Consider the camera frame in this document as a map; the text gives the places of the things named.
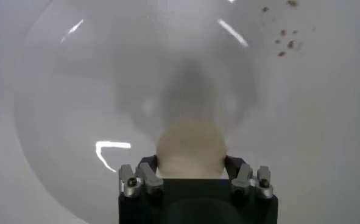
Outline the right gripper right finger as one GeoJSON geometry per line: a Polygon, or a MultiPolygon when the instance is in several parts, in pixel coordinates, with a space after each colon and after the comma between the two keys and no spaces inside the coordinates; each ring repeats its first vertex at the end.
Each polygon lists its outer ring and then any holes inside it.
{"type": "Polygon", "coordinates": [[[252,188],[258,198],[272,198],[274,187],[271,184],[271,172],[268,166],[260,166],[253,175],[252,167],[242,158],[226,156],[225,170],[230,180],[233,193],[248,195],[252,188]]]}

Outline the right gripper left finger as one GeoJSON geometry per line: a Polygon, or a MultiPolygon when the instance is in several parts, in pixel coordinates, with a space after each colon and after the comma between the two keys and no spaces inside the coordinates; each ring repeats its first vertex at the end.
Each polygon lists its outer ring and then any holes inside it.
{"type": "Polygon", "coordinates": [[[143,157],[135,172],[130,164],[123,164],[119,169],[119,194],[126,198],[137,198],[144,189],[149,195],[163,192],[164,181],[156,174],[158,158],[156,155],[143,157]]]}

